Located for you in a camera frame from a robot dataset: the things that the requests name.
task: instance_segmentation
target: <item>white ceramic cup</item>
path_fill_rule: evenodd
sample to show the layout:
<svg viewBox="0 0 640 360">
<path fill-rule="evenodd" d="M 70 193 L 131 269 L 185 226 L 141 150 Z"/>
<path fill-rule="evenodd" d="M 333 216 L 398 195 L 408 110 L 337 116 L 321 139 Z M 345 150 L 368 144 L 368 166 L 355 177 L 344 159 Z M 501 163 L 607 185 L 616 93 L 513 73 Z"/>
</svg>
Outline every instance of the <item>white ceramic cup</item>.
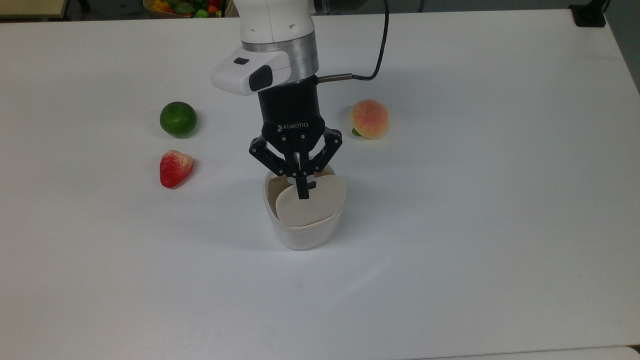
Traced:
<svg viewBox="0 0 640 360">
<path fill-rule="evenodd" d="M 335 175 L 330 166 L 326 166 L 320 173 L 316 173 L 316 177 L 325 175 Z M 289 184 L 285 176 L 277 176 L 269 172 L 264 178 L 264 188 L 262 189 L 262 198 L 267 207 L 269 217 L 273 222 L 273 229 L 276 236 L 283 245 L 294 250 L 305 250 L 316 247 L 327 242 L 338 227 L 338 220 L 342 214 L 342 207 L 330 217 L 314 222 L 305 226 L 287 226 L 283 224 L 276 215 L 276 199 L 286 188 L 293 186 Z"/>
</svg>

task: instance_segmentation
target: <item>red strawberry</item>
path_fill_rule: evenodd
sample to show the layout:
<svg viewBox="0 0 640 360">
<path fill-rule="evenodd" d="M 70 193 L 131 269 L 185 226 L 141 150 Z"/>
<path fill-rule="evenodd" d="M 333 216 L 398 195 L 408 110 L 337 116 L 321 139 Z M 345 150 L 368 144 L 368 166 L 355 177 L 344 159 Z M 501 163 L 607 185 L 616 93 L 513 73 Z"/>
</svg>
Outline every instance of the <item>red strawberry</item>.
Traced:
<svg viewBox="0 0 640 360">
<path fill-rule="evenodd" d="M 175 188 L 193 170 L 193 158 L 175 150 L 167 151 L 160 160 L 160 183 L 165 188 Z"/>
</svg>

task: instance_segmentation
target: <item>robotiq logo text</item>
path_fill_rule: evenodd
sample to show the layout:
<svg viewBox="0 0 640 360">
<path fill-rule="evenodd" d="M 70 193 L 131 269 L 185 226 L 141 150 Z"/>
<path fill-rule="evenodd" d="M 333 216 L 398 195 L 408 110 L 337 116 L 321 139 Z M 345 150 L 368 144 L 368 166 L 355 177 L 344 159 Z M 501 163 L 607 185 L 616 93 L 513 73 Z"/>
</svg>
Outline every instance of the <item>robotiq logo text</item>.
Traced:
<svg viewBox="0 0 640 360">
<path fill-rule="evenodd" d="M 299 122 L 297 124 L 278 125 L 278 131 L 282 131 L 283 129 L 297 129 L 299 127 L 309 127 L 309 123 Z"/>
</svg>

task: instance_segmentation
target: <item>box of vegetables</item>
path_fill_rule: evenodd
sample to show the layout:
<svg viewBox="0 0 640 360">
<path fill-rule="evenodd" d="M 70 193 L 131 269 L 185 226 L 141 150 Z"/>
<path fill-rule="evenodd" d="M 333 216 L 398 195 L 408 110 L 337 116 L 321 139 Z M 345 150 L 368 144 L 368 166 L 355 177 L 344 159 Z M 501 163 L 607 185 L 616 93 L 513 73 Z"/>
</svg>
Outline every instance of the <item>box of vegetables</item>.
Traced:
<svg viewBox="0 0 640 360">
<path fill-rule="evenodd" d="M 221 0 L 143 0 L 151 19 L 221 17 Z"/>
</svg>

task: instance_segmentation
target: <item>lime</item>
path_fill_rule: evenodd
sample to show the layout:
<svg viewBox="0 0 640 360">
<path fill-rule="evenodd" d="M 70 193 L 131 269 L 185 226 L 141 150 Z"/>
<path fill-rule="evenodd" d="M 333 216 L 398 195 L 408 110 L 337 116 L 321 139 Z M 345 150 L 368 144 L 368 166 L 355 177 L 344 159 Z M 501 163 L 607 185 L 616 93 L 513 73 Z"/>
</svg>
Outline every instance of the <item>lime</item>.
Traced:
<svg viewBox="0 0 640 360">
<path fill-rule="evenodd" d="M 191 105 L 182 101 L 167 104 L 160 113 L 160 126 L 169 134 L 184 138 L 196 127 L 198 119 Z"/>
<path fill-rule="evenodd" d="M 194 17 L 209 17 L 209 13 L 207 13 L 206 10 L 198 10 L 198 12 L 196 12 L 196 15 Z"/>
</svg>

